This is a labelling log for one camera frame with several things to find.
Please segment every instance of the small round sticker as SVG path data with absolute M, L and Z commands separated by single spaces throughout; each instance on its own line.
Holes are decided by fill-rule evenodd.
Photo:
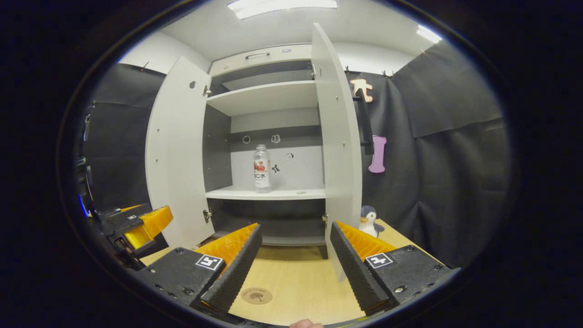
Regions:
M 251 304 L 265 304 L 273 298 L 271 293 L 263 288 L 247 288 L 241 293 L 241 297 Z

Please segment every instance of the white shelf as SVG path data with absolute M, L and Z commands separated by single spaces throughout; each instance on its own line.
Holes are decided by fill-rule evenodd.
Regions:
M 209 191 L 206 198 L 230 200 L 306 200 L 326 198 L 324 188 L 274 190 L 266 194 L 258 194 L 255 190 L 243 190 L 234 186 Z
M 206 103 L 228 116 L 261 111 L 316 107 L 315 81 L 252 86 L 210 97 Z

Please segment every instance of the fingertip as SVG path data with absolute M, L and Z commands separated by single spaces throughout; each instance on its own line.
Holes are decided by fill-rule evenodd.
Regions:
M 312 324 L 313 322 L 310 319 L 304 319 L 294 323 L 295 326 L 290 326 L 290 328 L 309 328 Z

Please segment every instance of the cabinet door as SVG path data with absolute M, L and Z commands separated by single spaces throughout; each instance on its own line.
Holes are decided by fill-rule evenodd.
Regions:
M 314 23 L 312 64 L 318 93 L 326 182 L 326 245 L 338 278 L 342 267 L 330 244 L 334 221 L 358 227 L 362 194 L 360 136 L 352 93 L 332 42 Z
M 147 128 L 146 181 L 152 208 L 170 206 L 168 245 L 196 248 L 211 236 L 202 166 L 202 124 L 210 76 L 180 57 L 160 87 Z

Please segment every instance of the black backdrop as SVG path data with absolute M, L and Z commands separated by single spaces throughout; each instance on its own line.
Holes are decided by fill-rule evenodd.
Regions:
M 145 149 L 150 112 L 166 74 L 114 64 L 91 95 L 88 139 L 83 154 L 93 174 L 99 211 L 150 203 Z
M 373 156 L 362 152 L 363 205 L 441 261 L 467 266 L 501 221 L 510 171 L 502 109 L 479 68 L 442 40 L 393 77 L 346 77 L 373 86 L 371 128 L 387 138 L 384 173 L 370 173 Z

